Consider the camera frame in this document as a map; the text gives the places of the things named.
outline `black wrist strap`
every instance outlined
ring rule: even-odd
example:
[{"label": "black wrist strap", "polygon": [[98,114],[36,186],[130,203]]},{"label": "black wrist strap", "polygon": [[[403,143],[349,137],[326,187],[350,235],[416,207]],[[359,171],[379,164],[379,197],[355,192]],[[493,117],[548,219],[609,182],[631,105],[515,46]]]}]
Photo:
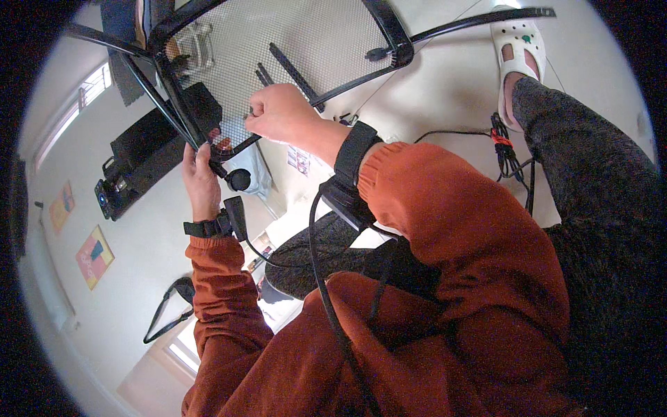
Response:
[{"label": "black wrist strap", "polygon": [[356,188],[359,182],[359,165],[371,146],[382,142],[378,131],[369,125],[357,121],[336,156],[333,171],[339,180],[349,187]]},{"label": "black wrist strap", "polygon": [[227,210],[221,209],[215,220],[189,223],[183,222],[183,230],[186,235],[196,238],[212,238],[213,236],[231,236],[232,228],[227,217]]}]

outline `left hand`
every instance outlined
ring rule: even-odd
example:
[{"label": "left hand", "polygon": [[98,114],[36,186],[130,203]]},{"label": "left hand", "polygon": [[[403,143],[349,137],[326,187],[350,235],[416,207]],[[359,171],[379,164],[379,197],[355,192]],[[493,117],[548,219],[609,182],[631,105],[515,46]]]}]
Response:
[{"label": "left hand", "polygon": [[203,144],[197,152],[188,143],[183,151],[183,182],[192,204],[192,221],[214,220],[220,214],[221,190],[217,175],[211,171],[211,146]]}]

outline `gray pants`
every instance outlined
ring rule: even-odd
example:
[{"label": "gray pants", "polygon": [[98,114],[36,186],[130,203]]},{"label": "gray pants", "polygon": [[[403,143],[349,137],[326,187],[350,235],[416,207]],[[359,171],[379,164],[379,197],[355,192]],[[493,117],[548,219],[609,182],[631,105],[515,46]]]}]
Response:
[{"label": "gray pants", "polygon": [[[517,82],[512,105],[562,219],[545,232],[570,296],[570,340],[564,348],[572,381],[568,391],[603,414],[651,414],[652,398],[664,397],[655,393],[663,389],[657,378],[664,377],[653,363],[664,349],[662,337],[655,337],[664,331],[660,303],[665,281],[659,239],[665,223],[656,168],[609,121],[535,79]],[[315,228],[319,257],[330,258],[322,262],[323,275],[364,271],[372,251],[348,249],[358,235],[352,228],[334,214],[318,220]],[[271,259],[307,263],[307,230]],[[310,268],[267,266],[266,274],[273,286],[297,298],[316,288]],[[418,294],[434,288],[432,284],[402,289]]]}]

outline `white tiled floor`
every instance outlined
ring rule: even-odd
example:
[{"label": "white tiled floor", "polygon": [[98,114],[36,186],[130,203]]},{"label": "white tiled floor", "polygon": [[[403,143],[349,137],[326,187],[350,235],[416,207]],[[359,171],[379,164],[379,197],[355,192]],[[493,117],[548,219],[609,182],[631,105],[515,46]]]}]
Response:
[{"label": "white tiled floor", "polygon": [[[408,35],[461,17],[486,13],[494,0],[393,0]],[[539,19],[546,44],[544,83],[564,90],[615,123],[653,158],[650,132],[638,125],[646,110],[625,58],[596,12],[583,1],[520,1],[551,5],[558,18]],[[327,102],[323,117],[348,111],[375,129],[386,141],[412,142],[434,129],[483,130],[498,108],[498,64],[488,25],[465,29],[417,44],[407,67],[373,80]],[[518,159],[530,157],[522,135],[510,134]],[[498,177],[492,142],[484,137],[433,135],[428,141],[462,156],[485,175]],[[306,179],[285,163],[282,145],[261,142],[285,208],[315,193],[321,175]],[[503,185],[523,203],[526,192],[513,179]],[[560,221],[541,167],[536,171],[534,217],[543,227]]]}]

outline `white crocs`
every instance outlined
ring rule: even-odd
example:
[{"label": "white crocs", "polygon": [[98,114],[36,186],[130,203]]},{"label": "white crocs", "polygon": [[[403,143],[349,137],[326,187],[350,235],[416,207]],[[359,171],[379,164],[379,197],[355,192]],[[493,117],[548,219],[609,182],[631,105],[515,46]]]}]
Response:
[{"label": "white crocs", "polygon": [[[493,8],[493,11],[513,9],[513,7],[499,5]],[[538,31],[533,19],[525,20],[508,20],[503,22],[491,23],[491,38],[496,47],[496,56],[498,57],[498,65],[500,66],[500,94],[498,95],[498,113],[500,119],[505,123],[509,129],[517,132],[523,132],[519,123],[514,117],[508,117],[505,110],[505,77],[511,72],[518,72],[525,74],[528,77],[533,77],[542,82],[544,77],[544,68],[546,65],[546,53],[544,51],[544,42],[542,35]],[[510,44],[514,58],[507,61],[502,59],[502,47]],[[540,74],[535,72],[526,65],[525,51],[533,55],[535,62],[538,65]]]}]

